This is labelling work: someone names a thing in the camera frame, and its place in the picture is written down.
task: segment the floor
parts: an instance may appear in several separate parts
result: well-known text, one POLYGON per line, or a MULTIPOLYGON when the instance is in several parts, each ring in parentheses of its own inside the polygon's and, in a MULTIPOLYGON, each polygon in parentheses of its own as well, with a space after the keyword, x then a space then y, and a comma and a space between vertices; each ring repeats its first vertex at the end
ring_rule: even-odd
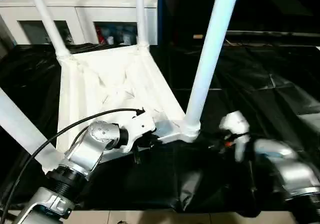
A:
POLYGON ((64 224, 294 224, 289 212, 264 211, 257 218, 236 213, 177 214, 173 211, 74 211, 64 224))

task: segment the black tablecloth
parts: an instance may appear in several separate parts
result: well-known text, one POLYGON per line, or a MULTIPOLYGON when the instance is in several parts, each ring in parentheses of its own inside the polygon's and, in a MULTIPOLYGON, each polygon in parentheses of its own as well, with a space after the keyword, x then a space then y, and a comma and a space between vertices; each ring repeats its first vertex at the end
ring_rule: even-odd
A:
MULTIPOLYGON (((73 53, 107 48, 70 46, 73 53)), ((185 110, 201 50, 152 46, 150 52, 185 110)), ((306 152, 320 167, 320 51, 315 47, 224 47, 202 114, 206 133, 218 130, 227 113, 240 110, 250 130, 283 140, 306 152)), ((57 130, 61 69, 51 46, 17 46, 0 62, 0 87, 49 138, 57 130)), ((2 182, 6 196, 28 154, 0 130, 2 182)), ((95 210, 168 209, 178 212, 285 210, 269 177, 255 179, 263 191, 243 188, 243 166, 226 163, 206 141, 156 145, 141 153, 100 164, 78 199, 77 208, 95 210)), ((12 208, 21 208, 46 178, 34 161, 23 176, 12 208)))

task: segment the glass cabinet door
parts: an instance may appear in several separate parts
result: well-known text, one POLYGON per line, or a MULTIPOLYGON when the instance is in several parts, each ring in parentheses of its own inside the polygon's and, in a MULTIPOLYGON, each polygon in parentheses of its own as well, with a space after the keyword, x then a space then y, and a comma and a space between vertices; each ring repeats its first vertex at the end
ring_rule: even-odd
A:
MULTIPOLYGON (((51 44, 49 35, 40 20, 19 20, 25 35, 29 39, 30 44, 51 44)), ((54 21, 65 44, 74 44, 67 22, 64 20, 54 21)))

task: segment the white plastic tube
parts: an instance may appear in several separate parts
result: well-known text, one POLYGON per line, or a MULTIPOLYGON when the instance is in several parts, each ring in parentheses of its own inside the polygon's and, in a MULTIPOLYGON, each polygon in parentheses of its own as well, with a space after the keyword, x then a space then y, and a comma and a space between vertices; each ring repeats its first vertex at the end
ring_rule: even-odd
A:
POLYGON ((50 40, 54 46, 55 54, 57 58, 65 58, 70 56, 69 50, 66 48, 64 41, 62 40, 59 31, 50 17, 47 6, 44 0, 33 0, 34 4, 41 15, 43 25, 48 33, 50 40))
POLYGON ((199 65, 196 71, 184 125, 190 131, 200 128, 210 83, 215 72, 219 54, 224 43, 236 0, 215 0, 206 32, 199 65))
MULTIPOLYGON (((1 88, 0 126, 30 154, 47 140, 1 88)), ((35 157, 45 172, 56 168, 62 158, 63 154, 58 152, 52 144, 47 145, 35 157)))
POLYGON ((136 25, 138 29, 138 46, 147 47, 149 46, 149 42, 148 42, 148 35, 147 35, 144 0, 136 0, 135 9, 136 9, 136 25))

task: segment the black cable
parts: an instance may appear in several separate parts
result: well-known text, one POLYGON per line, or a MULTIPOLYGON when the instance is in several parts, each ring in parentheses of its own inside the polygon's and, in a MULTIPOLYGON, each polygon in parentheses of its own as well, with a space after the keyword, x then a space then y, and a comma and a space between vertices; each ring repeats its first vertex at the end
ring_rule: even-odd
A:
POLYGON ((23 165, 14 185, 12 186, 12 189, 10 191, 10 194, 9 194, 9 197, 6 201, 6 204, 4 206, 4 209, 3 209, 3 215, 2 215, 2 218, 0 220, 0 224, 4 224, 5 223, 5 220, 6 220, 6 216, 8 214, 8 210, 9 210, 9 207, 10 207, 10 203, 12 201, 12 198, 14 196, 14 193, 18 187, 18 184, 20 182, 20 178, 21 176, 23 175, 23 173, 25 172, 28 164, 50 143, 52 142, 54 139, 56 139, 57 137, 59 137, 60 135, 62 135, 63 133, 65 133, 66 131, 70 130, 71 128, 81 124, 81 123, 84 123, 86 121, 89 121, 93 118, 97 118, 97 117, 100 117, 100 116, 103 116, 103 115, 106 115, 106 114, 110 114, 110 113, 116 113, 116 112, 136 112, 137 116, 140 115, 141 113, 145 112, 144 110, 139 110, 139 109, 133 109, 133 108, 120 108, 120 109, 114 109, 114 110, 107 110, 107 111, 103 111, 101 113, 98 113, 98 114, 94 114, 94 115, 91 115, 91 116, 88 116, 86 118, 83 118, 81 120, 78 120, 76 121, 75 123, 71 124, 71 125, 68 125, 67 127, 65 127, 64 129, 62 129, 61 131, 59 131, 57 134, 55 134, 54 136, 52 136, 51 138, 49 138, 45 143, 43 143, 37 150, 35 150, 35 152, 28 158, 28 160, 25 162, 25 164, 23 165))
MULTIPOLYGON (((3 212, 2 210, 0 210, 0 218, 2 218, 3 213, 4 213, 4 212, 3 212)), ((11 221, 11 222, 13 222, 16 218, 17 218, 17 215, 14 215, 14 214, 11 214, 11 213, 8 213, 8 214, 6 215, 6 219, 9 220, 9 221, 11 221)))
POLYGON ((71 144, 71 146, 70 146, 69 149, 71 149, 71 148, 76 144, 76 141, 79 139, 79 137, 81 136, 81 134, 84 133, 85 130, 87 130, 87 129, 88 129, 88 126, 86 126, 85 128, 83 128, 83 129, 78 133, 78 135, 76 135, 76 137, 73 139, 73 142, 72 142, 72 144, 71 144))

